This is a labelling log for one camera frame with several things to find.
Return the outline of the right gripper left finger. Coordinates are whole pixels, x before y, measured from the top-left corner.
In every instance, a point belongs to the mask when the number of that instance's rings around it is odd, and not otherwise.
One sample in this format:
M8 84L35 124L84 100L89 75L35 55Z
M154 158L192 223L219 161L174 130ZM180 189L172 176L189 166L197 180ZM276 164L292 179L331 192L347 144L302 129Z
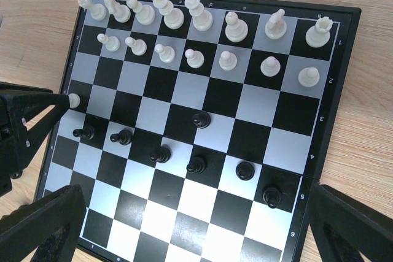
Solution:
M1 218L1 261L71 261L86 206L80 185L66 185Z

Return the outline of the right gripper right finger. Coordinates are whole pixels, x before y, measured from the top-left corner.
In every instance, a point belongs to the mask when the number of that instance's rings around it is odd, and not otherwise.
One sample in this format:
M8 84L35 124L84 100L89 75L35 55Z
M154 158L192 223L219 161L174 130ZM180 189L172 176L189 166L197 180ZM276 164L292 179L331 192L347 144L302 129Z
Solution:
M371 207L313 183L308 217L322 261L392 261L392 219Z

